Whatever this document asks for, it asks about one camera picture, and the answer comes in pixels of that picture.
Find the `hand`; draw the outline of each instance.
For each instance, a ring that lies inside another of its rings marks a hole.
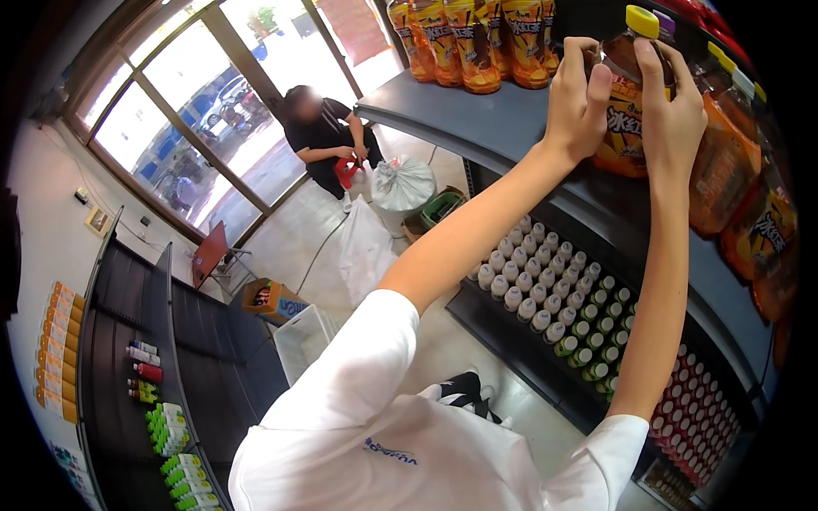
[[[355,147],[353,147],[353,150],[355,151],[355,157],[358,158],[358,164],[362,164],[363,160],[365,160],[366,157],[369,156],[369,150],[366,147],[364,147],[363,144],[355,145]]]
[[[593,155],[608,129],[605,109],[611,95],[611,71],[597,64],[591,80],[585,79],[582,52],[596,51],[599,43],[591,38],[565,38],[565,54],[551,80],[548,122],[542,144],[550,158],[572,170]]]
[[[664,91],[662,63],[647,39],[638,38],[633,48],[642,70],[642,146],[648,164],[651,192],[688,200],[690,173],[708,125],[699,89],[679,51],[656,42],[676,75],[676,97],[668,101]]]
[[[350,159],[353,157],[354,149],[349,146],[341,146],[335,148],[335,156],[341,159]]]

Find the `white bottle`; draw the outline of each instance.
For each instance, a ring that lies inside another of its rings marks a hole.
[[[534,300],[537,305],[542,305],[548,297],[548,288],[537,282],[534,287],[531,288],[531,291],[528,291],[528,296]]]
[[[567,267],[565,271],[563,271],[562,278],[567,280],[569,284],[574,285],[577,283],[579,279],[579,268],[577,267]]]
[[[556,282],[556,279],[557,275],[554,273],[554,270],[551,270],[550,268],[547,267],[542,272],[540,272],[540,276],[537,278],[537,282],[546,286],[548,289],[551,289],[551,287]]]
[[[582,302],[585,302],[585,295],[579,291],[574,291],[565,299],[565,304],[577,310],[582,308]]]
[[[523,293],[519,290],[519,288],[514,285],[511,286],[506,293],[506,297],[504,298],[504,302],[506,303],[506,310],[508,312],[517,312],[517,307],[519,307],[520,303],[523,301]]]
[[[551,261],[551,251],[544,244],[541,244],[540,248],[537,249],[536,256],[540,262],[540,267],[546,267],[546,264]]]
[[[554,270],[555,275],[562,275],[562,272],[565,271],[565,259],[563,259],[561,255],[556,254],[548,262],[548,267]]]
[[[531,234],[534,236],[537,243],[542,243],[542,241],[546,238],[546,227],[540,222],[537,222],[531,228]]]
[[[568,297],[568,293],[571,292],[571,284],[565,279],[560,279],[560,281],[551,288],[551,292],[559,296],[560,299],[565,300]]]
[[[560,245],[560,249],[557,250],[557,253],[563,257],[566,261],[571,260],[571,254],[573,253],[573,245],[570,241],[563,241],[563,244]]]
[[[488,265],[492,267],[495,273],[500,273],[506,265],[506,258],[503,257],[502,252],[495,250],[492,255],[488,256]]]
[[[529,215],[524,216],[523,219],[519,221],[518,227],[523,234],[531,232],[531,217]]]
[[[477,280],[477,275],[480,273],[481,266],[482,264],[479,264],[476,267],[472,268],[471,271],[469,271],[469,275],[467,275],[467,277],[469,277],[469,280]]]
[[[531,318],[531,330],[535,334],[542,334],[550,324],[551,313],[548,311],[539,311]]]
[[[551,251],[551,255],[554,255],[557,253],[557,249],[560,247],[560,237],[557,235],[557,233],[551,231],[548,233],[542,243],[548,247],[548,249]]]
[[[511,231],[509,231],[509,240],[511,243],[514,244],[515,247],[519,247],[523,243],[523,230],[519,227],[515,227]]]
[[[150,353],[144,352],[133,346],[126,347],[125,352],[129,354],[132,359],[144,362],[148,365],[155,365],[156,367],[159,367],[162,363],[162,360],[158,356],[151,355]]]
[[[546,333],[542,336],[542,338],[544,341],[546,341],[546,343],[554,344],[562,339],[564,335],[565,325],[557,321],[556,323],[551,323],[548,325]]]
[[[566,307],[557,314],[557,321],[565,326],[573,325],[575,319],[577,319],[577,309],[573,307]]]
[[[525,253],[529,257],[533,256],[537,251],[537,242],[535,241],[534,236],[530,234],[525,235],[523,238],[523,243],[520,246],[525,249]]]
[[[527,271],[528,274],[534,279],[539,277],[540,273],[542,272],[540,260],[537,258],[530,258],[528,262],[525,263],[525,271]]]
[[[600,273],[602,273],[602,267],[600,266],[600,264],[598,262],[592,262],[585,269],[585,275],[591,277],[595,282],[596,282],[596,279],[600,278]]]
[[[500,253],[503,254],[504,258],[508,259],[511,257],[511,253],[514,252],[514,244],[511,243],[509,237],[506,236],[505,238],[500,240],[500,243],[497,244],[497,250],[499,250]]]
[[[586,275],[580,280],[577,280],[577,284],[574,288],[582,294],[588,295],[591,292],[591,289],[594,288],[594,280]]]
[[[526,298],[517,309],[517,320],[528,323],[537,312],[537,304],[531,298]]]
[[[488,264],[484,264],[480,267],[480,273],[477,274],[477,281],[480,283],[480,289],[483,291],[489,291],[492,288],[492,282],[494,281],[494,270]]]
[[[494,277],[492,282],[492,298],[498,302],[502,302],[509,291],[509,281],[502,275]]]
[[[503,267],[503,276],[508,279],[509,282],[515,282],[517,277],[519,277],[519,268],[514,263],[514,261],[509,261]]]
[[[573,255],[573,257],[571,258],[571,262],[569,263],[569,266],[577,267],[579,271],[582,271],[585,269],[585,263],[587,262],[587,260],[588,256],[585,255],[585,253],[580,250],[579,252]]]
[[[546,298],[546,301],[542,303],[542,308],[547,310],[552,316],[556,316],[560,313],[560,307],[562,307],[562,298],[555,294]]]
[[[515,280],[515,285],[519,287],[520,291],[527,293],[531,290],[532,286],[534,286],[534,279],[531,278],[531,275],[527,271],[524,271],[520,273],[517,280]]]
[[[523,247],[517,247],[514,249],[514,253],[511,254],[511,260],[515,262],[520,270],[522,270],[525,268],[525,263],[528,262],[528,254],[525,253],[525,249]]]

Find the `green basket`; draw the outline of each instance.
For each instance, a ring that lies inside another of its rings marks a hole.
[[[423,211],[420,212],[420,219],[431,229],[449,216],[452,211],[462,206],[463,203],[465,203],[463,194],[455,191],[444,191],[423,208]]]

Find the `red plastic stool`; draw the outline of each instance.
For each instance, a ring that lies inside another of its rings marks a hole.
[[[343,186],[345,190],[349,190],[353,187],[353,176],[359,169],[360,167],[357,166],[357,160],[355,158],[341,158],[338,160],[338,163],[335,164],[335,175],[338,176],[339,181],[341,181],[341,186]]]

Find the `white garbage bag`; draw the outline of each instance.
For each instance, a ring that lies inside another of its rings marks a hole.
[[[341,278],[347,284],[353,307],[375,290],[397,259],[392,251],[392,235],[359,195],[344,224],[339,259]]]
[[[392,236],[403,237],[401,221],[418,213],[438,192],[429,165],[414,156],[383,161],[372,177],[372,209],[384,219]]]

